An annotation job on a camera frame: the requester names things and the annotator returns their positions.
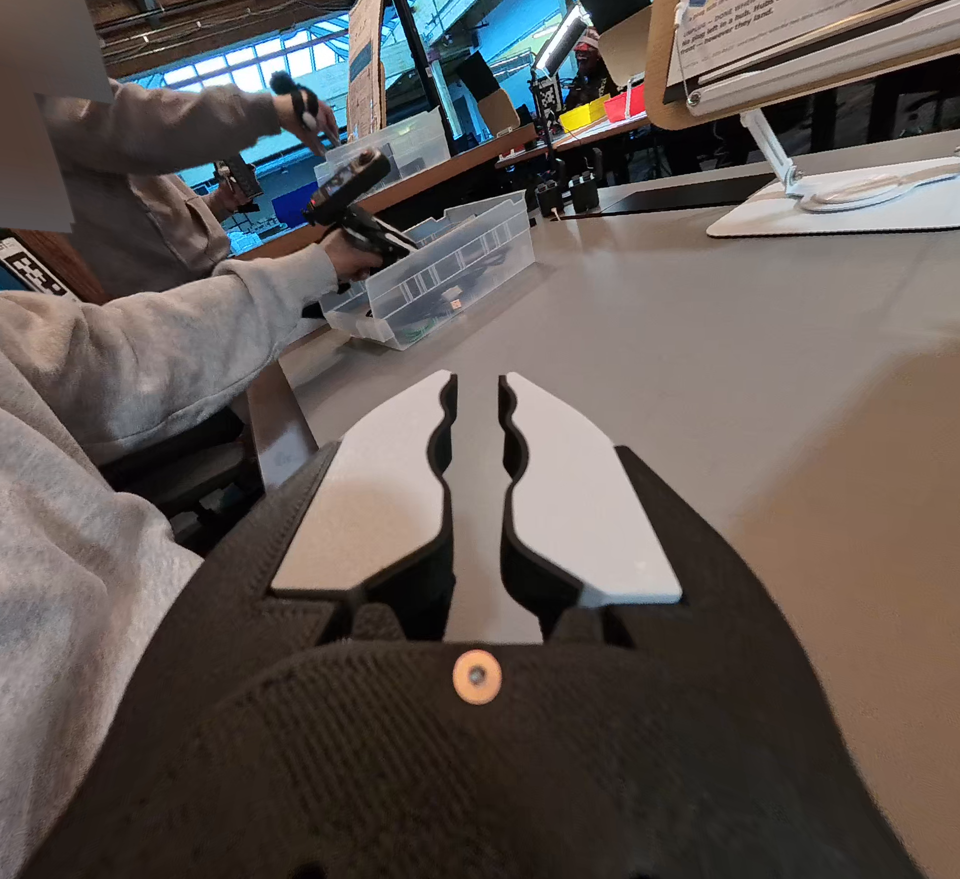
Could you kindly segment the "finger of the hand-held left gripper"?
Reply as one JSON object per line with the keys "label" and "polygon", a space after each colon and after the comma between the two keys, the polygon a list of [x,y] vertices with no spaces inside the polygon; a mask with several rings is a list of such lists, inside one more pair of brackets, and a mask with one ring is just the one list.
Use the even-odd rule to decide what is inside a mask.
{"label": "finger of the hand-held left gripper", "polygon": [[401,230],[375,215],[367,217],[367,246],[378,257],[378,270],[383,271],[419,251],[416,243]]}

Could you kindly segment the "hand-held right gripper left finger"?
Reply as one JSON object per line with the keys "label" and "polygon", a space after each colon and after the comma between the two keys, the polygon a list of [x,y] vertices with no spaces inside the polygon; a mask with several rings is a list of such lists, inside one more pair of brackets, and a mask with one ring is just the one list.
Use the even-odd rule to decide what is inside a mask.
{"label": "hand-held right gripper left finger", "polygon": [[442,369],[343,435],[273,576],[274,594],[347,593],[441,542],[457,399],[458,378]]}

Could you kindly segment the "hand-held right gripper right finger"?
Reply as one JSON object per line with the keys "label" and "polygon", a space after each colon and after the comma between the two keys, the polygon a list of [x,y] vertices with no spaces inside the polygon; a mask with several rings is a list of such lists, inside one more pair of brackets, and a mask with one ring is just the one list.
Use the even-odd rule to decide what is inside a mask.
{"label": "hand-held right gripper right finger", "polygon": [[520,373],[498,381],[510,478],[501,580],[524,609],[678,604],[682,587],[619,448]]}

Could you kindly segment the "clear plastic storage bin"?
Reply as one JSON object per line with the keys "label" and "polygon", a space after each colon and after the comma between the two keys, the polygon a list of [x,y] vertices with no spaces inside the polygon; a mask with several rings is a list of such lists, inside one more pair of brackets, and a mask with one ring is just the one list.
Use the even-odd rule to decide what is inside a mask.
{"label": "clear plastic storage bin", "polygon": [[523,190],[449,208],[406,234],[415,248],[409,255],[321,297],[332,329],[404,350],[535,261]]}

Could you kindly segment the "person's left hand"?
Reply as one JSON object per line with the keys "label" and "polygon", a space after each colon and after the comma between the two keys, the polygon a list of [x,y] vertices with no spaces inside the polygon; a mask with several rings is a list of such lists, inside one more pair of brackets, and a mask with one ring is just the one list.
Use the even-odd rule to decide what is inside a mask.
{"label": "person's left hand", "polygon": [[329,259],[339,287],[364,281],[383,268],[383,257],[377,251],[358,247],[354,237],[341,228],[327,230],[319,247]]}

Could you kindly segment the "cardboard sheet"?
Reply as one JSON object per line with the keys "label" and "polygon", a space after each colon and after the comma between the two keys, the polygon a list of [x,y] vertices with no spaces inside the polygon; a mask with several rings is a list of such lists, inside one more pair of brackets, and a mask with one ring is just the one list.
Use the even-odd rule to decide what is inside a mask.
{"label": "cardboard sheet", "polygon": [[357,0],[348,16],[347,141],[386,125],[385,69],[380,58],[385,0]]}

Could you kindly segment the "small black board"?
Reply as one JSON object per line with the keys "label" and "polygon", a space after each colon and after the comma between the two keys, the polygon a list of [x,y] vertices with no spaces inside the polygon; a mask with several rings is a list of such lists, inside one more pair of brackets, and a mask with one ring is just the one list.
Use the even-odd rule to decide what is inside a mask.
{"label": "small black board", "polygon": [[479,51],[463,59],[455,73],[478,105],[501,91],[497,77]]}

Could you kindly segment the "black office chair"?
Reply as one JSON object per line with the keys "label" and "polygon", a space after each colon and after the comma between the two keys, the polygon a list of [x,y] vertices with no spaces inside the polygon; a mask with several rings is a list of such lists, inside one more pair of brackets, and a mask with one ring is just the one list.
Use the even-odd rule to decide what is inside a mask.
{"label": "black office chair", "polygon": [[250,428],[228,406],[99,470],[115,491],[153,504],[175,542],[203,558],[265,493]]}

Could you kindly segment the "distant wooden workbench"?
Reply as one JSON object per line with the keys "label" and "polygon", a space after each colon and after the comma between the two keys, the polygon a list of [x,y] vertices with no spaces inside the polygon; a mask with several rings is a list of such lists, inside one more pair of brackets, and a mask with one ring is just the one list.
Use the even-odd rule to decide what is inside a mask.
{"label": "distant wooden workbench", "polygon": [[[620,121],[610,121],[604,118],[579,130],[563,133],[557,138],[552,139],[551,146],[554,153],[565,153],[591,146],[594,143],[599,143],[635,130],[646,129],[650,126],[651,121],[646,113],[640,113]],[[494,168],[497,170],[506,170],[540,158],[547,153],[548,148],[545,141],[532,141],[526,148],[514,149],[508,154],[500,155],[494,163]]]}

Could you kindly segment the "small yellow bin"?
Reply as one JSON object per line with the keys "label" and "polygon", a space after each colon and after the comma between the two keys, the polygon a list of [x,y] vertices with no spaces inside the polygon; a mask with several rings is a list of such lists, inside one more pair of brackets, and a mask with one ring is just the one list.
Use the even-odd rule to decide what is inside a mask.
{"label": "small yellow bin", "polygon": [[564,132],[572,134],[606,119],[606,103],[610,98],[607,94],[594,98],[583,105],[565,109],[559,115],[559,122]]}

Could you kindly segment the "LED light panel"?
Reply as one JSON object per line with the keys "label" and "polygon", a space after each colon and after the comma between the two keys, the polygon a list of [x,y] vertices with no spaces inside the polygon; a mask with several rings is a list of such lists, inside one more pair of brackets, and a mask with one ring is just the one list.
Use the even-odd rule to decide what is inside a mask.
{"label": "LED light panel", "polygon": [[534,61],[533,71],[553,76],[573,52],[582,35],[592,26],[590,14],[579,1],[567,10],[563,20],[541,49]]}

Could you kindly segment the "small red bin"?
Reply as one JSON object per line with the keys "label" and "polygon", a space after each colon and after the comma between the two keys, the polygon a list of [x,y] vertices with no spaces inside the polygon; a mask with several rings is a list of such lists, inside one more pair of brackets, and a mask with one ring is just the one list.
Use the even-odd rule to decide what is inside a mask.
{"label": "small red bin", "polygon": [[646,116],[645,83],[632,84],[625,91],[611,96],[604,102],[604,110],[611,124]]}

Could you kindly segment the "cardboard piece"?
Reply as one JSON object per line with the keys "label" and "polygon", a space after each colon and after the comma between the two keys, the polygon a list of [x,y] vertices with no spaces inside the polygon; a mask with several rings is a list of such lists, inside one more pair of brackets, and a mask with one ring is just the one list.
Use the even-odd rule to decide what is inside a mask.
{"label": "cardboard piece", "polygon": [[650,4],[598,34],[598,52],[617,89],[643,81],[653,5]]}

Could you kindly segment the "framed fiducial tag sign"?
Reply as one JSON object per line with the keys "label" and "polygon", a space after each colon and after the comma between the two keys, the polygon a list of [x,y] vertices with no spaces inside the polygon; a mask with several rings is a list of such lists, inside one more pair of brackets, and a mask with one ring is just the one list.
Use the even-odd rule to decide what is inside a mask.
{"label": "framed fiducial tag sign", "polygon": [[32,292],[79,302],[79,297],[16,237],[1,238],[3,292]]}

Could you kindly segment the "instruction sheet on white stand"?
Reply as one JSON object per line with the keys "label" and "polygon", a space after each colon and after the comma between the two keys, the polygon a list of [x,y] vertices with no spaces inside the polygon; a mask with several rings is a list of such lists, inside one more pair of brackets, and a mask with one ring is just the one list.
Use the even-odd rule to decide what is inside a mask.
{"label": "instruction sheet on white stand", "polygon": [[945,231],[959,227],[959,159],[899,162],[808,175],[761,109],[739,115],[776,181],[716,220],[714,239]]}

